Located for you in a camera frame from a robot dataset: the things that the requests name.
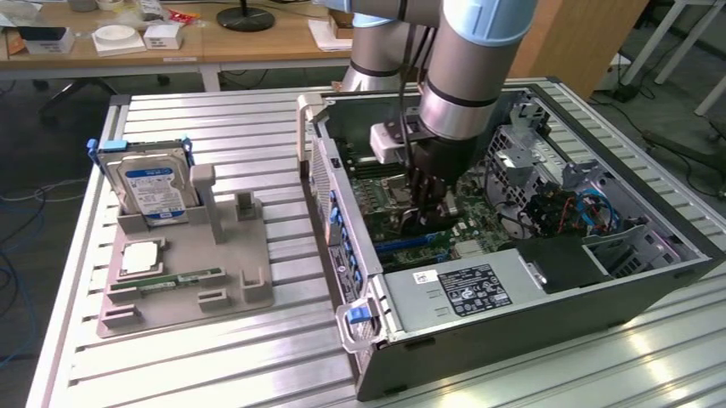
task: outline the robotic arm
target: robotic arm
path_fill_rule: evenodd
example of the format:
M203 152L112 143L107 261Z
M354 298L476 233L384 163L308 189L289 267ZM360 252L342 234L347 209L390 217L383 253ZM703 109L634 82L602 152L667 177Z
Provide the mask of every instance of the robotic arm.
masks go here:
M406 118L406 129L398 121L374 125L371 146L379 162L403 160L407 165L412 210L404 215L402 230L419 233L446 228L458 215L451 189L470 167L519 43L532 24L536 0L316 3L356 13L344 90L394 88L400 68L396 55L403 54L404 48L395 32L402 31L406 23L436 28L419 116ZM418 42L426 40L422 35L416 38ZM352 77L378 78L371 82L376 85L362 87L360 80L354 81ZM410 154L402 159L404 148Z

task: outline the floor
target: floor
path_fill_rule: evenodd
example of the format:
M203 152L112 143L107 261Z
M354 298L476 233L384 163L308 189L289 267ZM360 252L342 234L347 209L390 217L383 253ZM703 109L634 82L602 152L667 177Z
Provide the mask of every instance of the floor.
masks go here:
M628 55L636 55L652 33L652 28L634 31L623 46ZM666 37L648 64L659 59L660 53L671 47L675 37ZM692 114L692 109L706 97L711 87L726 72L726 61L694 49L676 68L668 82L656 86L652 79L646 85L655 93L655 100L638 97L627 104L616 104L642 129L648 129L667 137L698 147L703 151L725 145L723 140L709 141L715 131L705 119ZM257 88L284 88L317 86L343 77L344 68L320 68L307 70L271 71ZM261 71L249 71L244 75L228 75L229 80L223 90L241 89L261 79ZM193 74L171 75L171 84L160 87L155 76L111 78L111 85L123 94L161 94L200 92L201 82ZM108 97L99 89L84 89L72 97L72 102L56 110L59 124L43 127L35 115L43 101L56 92L67 81L51 81L45 92L35 90L29 81L17 82L15 89L0 96L0 194L13 189L47 185L63 179L84 178L91 168L85 156L85 142L99 136ZM8 88L8 82L0 88ZM594 96L602 102L610 102L603 94ZM623 133L636 142L643 143L639 132L628 125L622 114L608 106L598 106L598 111L611 120ZM710 111L714 119L726 119L726 98L722 98ZM655 150L655 159L680 178L684 179L684 164L667 151ZM721 180L714 172L694 165L692 182L706 190L715 190ZM83 191L83 184L59 187L49 193L51 198L72 196ZM703 197L726 214L723 202ZM24 201L25 211L33 211L37 201ZM24 277L37 321L37 335L32 346L23 351L19 360L0 367L1 406L23 406L35 372L36 356L41 349L44 327L48 324L57 282L64 267L65 253L71 245L72 232L80 210L80 200L49 203L43 211L43 231L31 244L11 252L15 268ZM0 207L0 236L5 236L27 219L17 211ZM28 229L29 235L36 227ZM0 310L8 303L11 288L0 291ZM8 313L0 318L0 360L11 354L31 332L27 307L19 297Z

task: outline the lamp base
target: lamp base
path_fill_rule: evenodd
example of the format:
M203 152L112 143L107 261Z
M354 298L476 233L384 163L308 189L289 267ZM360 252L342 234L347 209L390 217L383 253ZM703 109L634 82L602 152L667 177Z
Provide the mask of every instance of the lamp base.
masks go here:
M233 31L261 31L275 25L275 16L259 8L248 8L247 15L241 14L241 8L227 8L216 14L216 22L224 28Z

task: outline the white box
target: white box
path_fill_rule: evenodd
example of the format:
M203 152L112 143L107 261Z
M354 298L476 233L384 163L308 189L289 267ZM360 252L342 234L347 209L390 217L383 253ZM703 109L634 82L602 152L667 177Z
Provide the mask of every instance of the white box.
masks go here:
M95 51L100 57L147 51L139 32L125 25L107 25L93 35Z
M31 54L68 54L76 37L69 27L19 27Z
M631 67L631 61L620 54L615 54L612 61L610 61L608 70L600 79L600 83L595 87L595 91L614 91L618 87L618 75L620 79L624 78L624 73Z
M179 25L151 25L144 33L144 43L148 49L180 49L184 37Z

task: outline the hard drive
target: hard drive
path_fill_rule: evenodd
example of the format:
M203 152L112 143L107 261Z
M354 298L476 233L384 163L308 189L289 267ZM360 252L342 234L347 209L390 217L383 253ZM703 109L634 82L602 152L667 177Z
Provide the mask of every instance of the hard drive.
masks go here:
M141 214L148 226L187 222L185 209L200 205L189 180L191 143L177 139L152 143L112 140L88 154L117 194L124 215Z

